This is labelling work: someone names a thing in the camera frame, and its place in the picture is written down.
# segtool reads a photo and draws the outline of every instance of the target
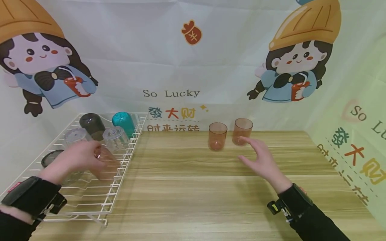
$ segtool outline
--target wooden tabletop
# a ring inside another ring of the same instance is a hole
[[[386,232],[302,131],[253,132],[280,169],[352,241],[383,241]],[[281,214],[267,209],[277,196],[237,155],[255,158],[228,133],[225,148],[208,149],[207,132],[145,132],[107,228],[88,221],[44,223],[33,241],[292,241]]]

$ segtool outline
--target cartoon girl's hat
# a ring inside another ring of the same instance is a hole
[[[296,9],[282,23],[269,50],[318,40],[334,43],[340,30],[341,11],[338,0],[313,0]]]
[[[64,38],[59,25],[35,0],[0,1],[0,44],[33,32]]]

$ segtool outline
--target cartoon girl's eye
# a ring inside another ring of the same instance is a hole
[[[49,48],[47,45],[43,45],[42,49],[43,49],[44,51],[50,51],[50,48]]]
[[[33,51],[32,49],[27,49],[27,54],[34,55],[35,51]]]

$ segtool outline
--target money bag icon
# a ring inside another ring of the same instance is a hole
[[[196,26],[193,20],[190,20],[189,23],[184,23],[181,33],[185,35],[185,39],[190,45],[197,44],[202,37],[201,30]]]

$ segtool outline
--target red label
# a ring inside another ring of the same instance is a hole
[[[299,187],[305,194],[307,194],[307,192],[306,191],[304,191],[304,189],[302,188],[302,187]]]
[[[11,189],[8,191],[8,193],[10,193],[13,189],[15,189],[17,186],[20,185],[21,182],[18,182],[16,183],[13,187],[11,187]]]

